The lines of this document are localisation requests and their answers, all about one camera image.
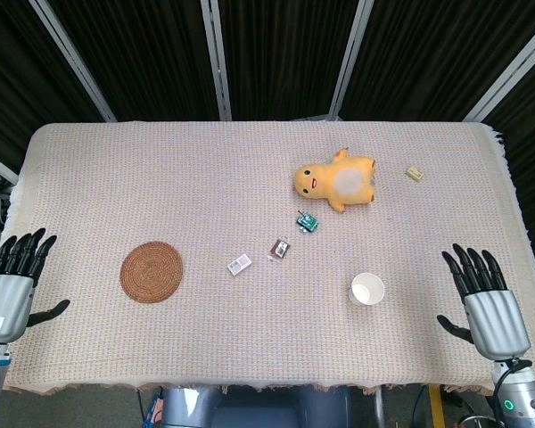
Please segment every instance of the woven coaster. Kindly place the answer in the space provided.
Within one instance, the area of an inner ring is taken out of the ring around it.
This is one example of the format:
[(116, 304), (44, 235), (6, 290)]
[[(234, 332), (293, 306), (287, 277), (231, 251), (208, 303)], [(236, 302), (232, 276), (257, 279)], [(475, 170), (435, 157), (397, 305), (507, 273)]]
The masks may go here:
[(133, 300), (156, 303), (175, 292), (182, 279), (182, 259), (167, 243), (144, 243), (121, 265), (123, 290)]

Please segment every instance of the floor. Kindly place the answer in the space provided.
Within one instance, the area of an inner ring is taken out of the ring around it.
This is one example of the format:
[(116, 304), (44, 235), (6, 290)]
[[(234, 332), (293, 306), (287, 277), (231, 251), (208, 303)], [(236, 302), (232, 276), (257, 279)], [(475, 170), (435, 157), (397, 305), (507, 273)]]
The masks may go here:
[[(409, 427), (412, 409), (420, 392), (420, 385), (408, 385), (385, 390), (384, 414), (387, 426)], [(143, 391), (144, 405), (148, 406), (156, 390)], [(481, 396), (466, 392), (461, 394), (476, 412), (488, 415), (490, 408)], [(360, 390), (351, 389), (353, 419), (357, 427), (376, 427), (374, 400)], [(464, 408), (444, 406), (447, 427), (469, 413)], [(431, 410), (428, 394), (420, 400), (418, 426), (431, 427)], [(134, 389), (126, 387), (102, 387), (83, 385), (66, 388), (55, 394), (39, 396), (28, 392), (4, 391), (0, 397), (0, 427), (50, 428), (50, 427), (119, 427), (138, 428), (141, 416)]]

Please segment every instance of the beige tablecloth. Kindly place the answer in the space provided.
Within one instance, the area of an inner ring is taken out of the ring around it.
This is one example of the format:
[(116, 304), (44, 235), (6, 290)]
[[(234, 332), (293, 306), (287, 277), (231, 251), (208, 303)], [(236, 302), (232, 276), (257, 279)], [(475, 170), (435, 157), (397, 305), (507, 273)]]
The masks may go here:
[[(376, 200), (334, 212), (292, 176), (348, 146), (376, 158)], [(34, 310), (66, 312), (15, 342), (10, 388), (445, 383), (491, 386), (491, 363), (436, 322), (465, 313), (440, 256), (488, 249), (520, 301), (535, 362), (535, 263), (495, 134), (479, 124), (243, 122), (56, 124), (29, 145), (4, 237), (59, 240)], [(424, 179), (404, 175), (416, 165)], [(297, 210), (320, 220), (304, 235)], [(285, 259), (268, 259), (277, 238)], [(141, 243), (179, 251), (185, 276), (157, 304), (132, 301), (119, 269)], [(252, 265), (232, 277), (226, 265)], [(386, 284), (353, 306), (351, 278)]]

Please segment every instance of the white paper cup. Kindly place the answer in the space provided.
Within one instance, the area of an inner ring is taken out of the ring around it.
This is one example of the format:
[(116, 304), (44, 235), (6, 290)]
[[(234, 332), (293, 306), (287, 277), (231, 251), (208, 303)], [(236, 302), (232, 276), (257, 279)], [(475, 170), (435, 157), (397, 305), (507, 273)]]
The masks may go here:
[(384, 297), (384, 283), (376, 275), (365, 272), (358, 274), (350, 283), (349, 299), (359, 306), (371, 306)]

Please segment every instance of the stuffed animal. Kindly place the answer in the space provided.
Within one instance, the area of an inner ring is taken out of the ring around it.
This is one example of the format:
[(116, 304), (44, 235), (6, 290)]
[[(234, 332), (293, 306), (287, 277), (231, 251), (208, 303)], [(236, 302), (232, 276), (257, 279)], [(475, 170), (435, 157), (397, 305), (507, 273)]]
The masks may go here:
[(339, 212), (345, 205), (375, 200), (375, 160), (366, 156), (349, 156), (340, 149), (331, 163), (303, 165), (295, 173), (295, 190), (306, 198), (329, 201)]

